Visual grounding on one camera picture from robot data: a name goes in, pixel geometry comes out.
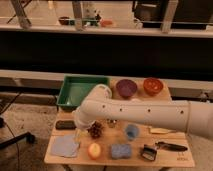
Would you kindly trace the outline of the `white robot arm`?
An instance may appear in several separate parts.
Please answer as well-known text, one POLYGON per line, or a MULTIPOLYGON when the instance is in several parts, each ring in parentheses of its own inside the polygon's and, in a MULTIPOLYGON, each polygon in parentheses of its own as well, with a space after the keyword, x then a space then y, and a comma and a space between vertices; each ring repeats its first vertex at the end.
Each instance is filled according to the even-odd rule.
POLYGON ((117 100, 108 86, 98 84, 74 111, 74 122, 78 129, 86 130, 98 119, 134 122, 213 141, 213 103, 117 100))

